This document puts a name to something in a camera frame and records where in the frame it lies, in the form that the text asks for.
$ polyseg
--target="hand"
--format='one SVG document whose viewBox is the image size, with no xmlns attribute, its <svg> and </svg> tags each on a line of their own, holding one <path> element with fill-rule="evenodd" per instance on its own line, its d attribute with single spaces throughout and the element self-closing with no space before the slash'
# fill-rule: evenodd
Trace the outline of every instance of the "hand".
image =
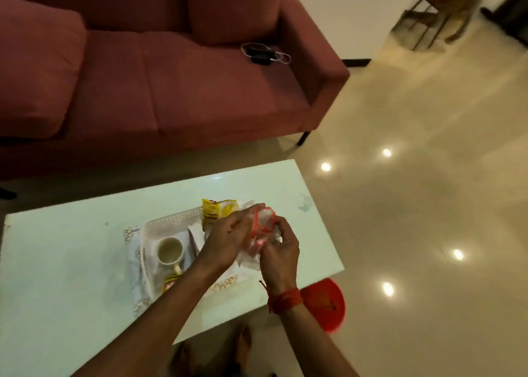
<svg viewBox="0 0 528 377">
<path fill-rule="evenodd" d="M 277 225 L 281 230 L 282 243 L 265 243 L 260 250 L 260 270 L 273 296 L 297 288 L 297 261 L 299 260 L 299 241 L 284 217 L 278 217 Z"/>
<path fill-rule="evenodd" d="M 194 264 L 216 281 L 234 261 L 249 240 L 254 214 L 266 207 L 264 203 L 233 212 L 218 219 Z"/>
</svg>

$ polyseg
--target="chair leg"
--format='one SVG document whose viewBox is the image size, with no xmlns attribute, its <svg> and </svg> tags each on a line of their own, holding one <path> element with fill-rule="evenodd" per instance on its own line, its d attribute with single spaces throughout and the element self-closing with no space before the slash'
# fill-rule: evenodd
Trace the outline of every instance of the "chair leg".
<svg viewBox="0 0 528 377">
<path fill-rule="evenodd" d="M 428 13 L 427 10 L 429 10 L 430 8 L 431 8 L 431 5 L 427 6 L 427 8 L 426 8 L 426 10 L 424 11 L 424 13 Z M 407 31 L 412 30 L 412 29 L 414 28 L 414 26 L 415 26 L 416 24 L 418 24 L 419 20 L 420 20 L 420 19 L 417 18 L 417 19 L 413 22 L 412 26 L 410 26 L 409 29 L 408 29 Z"/>
<path fill-rule="evenodd" d="M 424 39 L 423 37 L 426 36 L 426 33 L 429 30 L 429 28 L 431 27 L 427 27 L 426 30 L 423 32 L 422 36 L 420 36 L 420 39 L 418 40 L 418 42 L 416 42 L 416 45 L 414 45 L 414 47 L 412 48 L 413 52 L 416 50 L 416 48 L 418 47 L 422 39 Z"/>
<path fill-rule="evenodd" d="M 297 143 L 297 146 L 302 146 L 302 144 L 304 143 L 304 141 L 308 138 L 308 135 L 310 135 L 311 131 L 307 131 L 305 133 L 302 134 L 302 137 L 300 137 L 300 140 L 299 142 Z"/>
<path fill-rule="evenodd" d="M 447 14 L 446 17 L 444 18 L 444 21 L 442 21 L 442 25 L 440 25 L 440 28 L 438 29 L 438 31 L 435 33 L 431 43 L 429 44 L 429 46 L 427 47 L 427 49 L 429 49 L 432 44 L 435 42 L 436 38 L 438 37 L 438 35 L 440 34 L 440 32 L 442 32 L 442 30 L 444 29 L 444 27 L 446 26 L 447 24 L 447 21 L 451 18 L 451 14 Z"/>
<path fill-rule="evenodd" d="M 399 26 L 399 25 L 403 22 L 403 20 L 405 20 L 405 14 L 406 14 L 407 12 L 412 12 L 414 9 L 416 9 L 416 8 L 418 7 L 418 5 L 419 5 L 420 3 L 422 3 L 422 0 L 418 0 L 418 1 L 416 2 L 416 4 L 415 4 L 414 6 L 412 6 L 409 10 L 404 10 L 404 11 L 403 11 L 403 14 L 401 15 L 400 19 L 398 20 L 398 22 L 396 23 L 396 25 L 394 26 L 394 28 L 396 28 L 397 26 Z"/>
<path fill-rule="evenodd" d="M 0 188 L 0 199 L 12 200 L 16 198 L 17 198 L 17 195 L 15 192 L 11 192 L 4 188 Z"/>
</svg>

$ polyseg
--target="white table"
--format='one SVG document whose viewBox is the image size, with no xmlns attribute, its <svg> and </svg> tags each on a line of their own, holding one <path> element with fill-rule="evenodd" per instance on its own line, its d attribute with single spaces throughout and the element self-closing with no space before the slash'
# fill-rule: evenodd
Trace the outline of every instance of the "white table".
<svg viewBox="0 0 528 377">
<path fill-rule="evenodd" d="M 123 230 L 203 197 L 253 198 L 286 217 L 300 242 L 299 287 L 344 269 L 294 160 L 9 214 L 0 257 L 2 377 L 70 375 L 128 327 Z M 203 298 L 177 341 L 266 301 L 251 279 Z"/>
</svg>

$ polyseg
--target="floor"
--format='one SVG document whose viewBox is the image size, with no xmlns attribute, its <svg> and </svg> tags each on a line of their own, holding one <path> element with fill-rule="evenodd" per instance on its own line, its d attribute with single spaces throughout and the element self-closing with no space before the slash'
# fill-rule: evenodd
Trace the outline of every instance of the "floor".
<svg viewBox="0 0 528 377">
<path fill-rule="evenodd" d="M 0 213 L 293 158 L 346 267 L 335 280 L 347 316 L 333 339 L 362 377 L 524 376 L 528 52 L 481 19 L 453 46 L 413 53 L 413 38 L 391 35 L 368 67 L 351 69 L 301 148 L 287 136 L 14 181 L 4 187 L 20 199 Z M 300 376 L 277 318 L 260 309 L 244 319 L 249 374 Z M 199 359 L 238 322 L 193 338 Z"/>
</svg>

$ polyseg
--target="white mug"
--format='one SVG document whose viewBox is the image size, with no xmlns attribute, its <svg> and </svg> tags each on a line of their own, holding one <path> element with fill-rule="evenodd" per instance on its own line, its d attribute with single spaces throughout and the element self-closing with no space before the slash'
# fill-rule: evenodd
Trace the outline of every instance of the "white mug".
<svg viewBox="0 0 528 377">
<path fill-rule="evenodd" d="M 174 272 L 180 275 L 180 263 L 183 259 L 183 245 L 181 241 L 173 236 L 164 238 L 158 244 L 158 261 L 164 266 L 172 266 Z"/>
</svg>

